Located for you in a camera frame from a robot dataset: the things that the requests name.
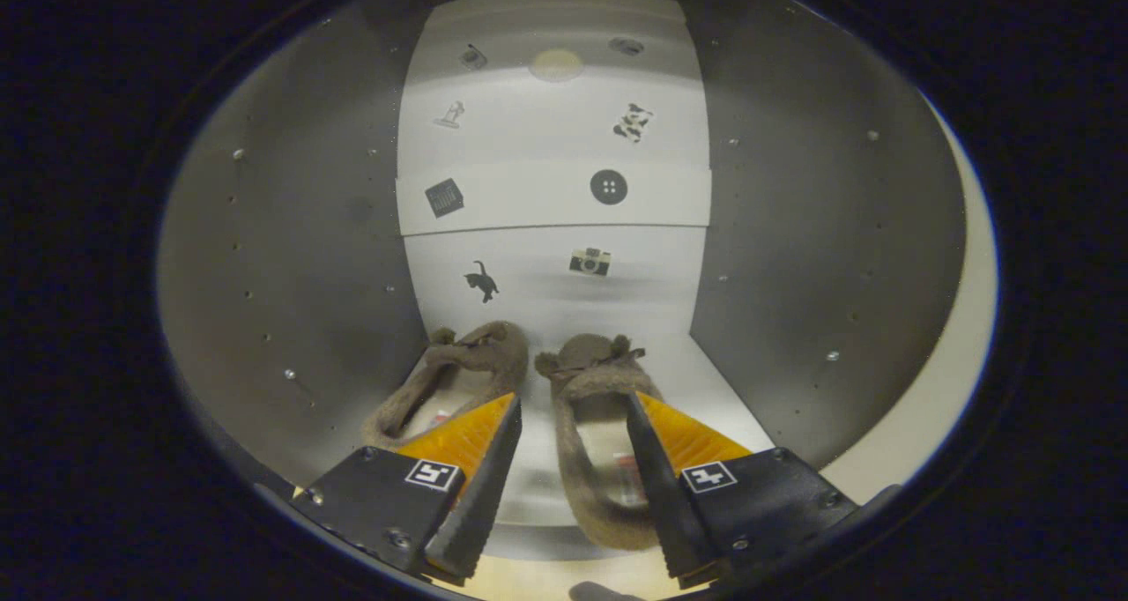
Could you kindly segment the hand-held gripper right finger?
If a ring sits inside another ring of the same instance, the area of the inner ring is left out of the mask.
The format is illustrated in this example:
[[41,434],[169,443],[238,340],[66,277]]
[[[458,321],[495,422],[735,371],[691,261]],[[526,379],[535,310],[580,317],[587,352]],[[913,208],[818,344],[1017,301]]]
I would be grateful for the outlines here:
[[626,426],[666,572],[684,589],[760,582],[861,516],[788,449],[750,451],[656,397],[631,392]]

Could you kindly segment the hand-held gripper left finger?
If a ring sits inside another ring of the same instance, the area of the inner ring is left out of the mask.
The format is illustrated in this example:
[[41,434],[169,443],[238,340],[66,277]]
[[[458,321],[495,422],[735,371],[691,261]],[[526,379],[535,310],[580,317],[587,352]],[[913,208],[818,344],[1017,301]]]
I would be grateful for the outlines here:
[[523,431],[505,394],[388,451],[362,447],[293,500],[315,525],[408,575],[475,576]]

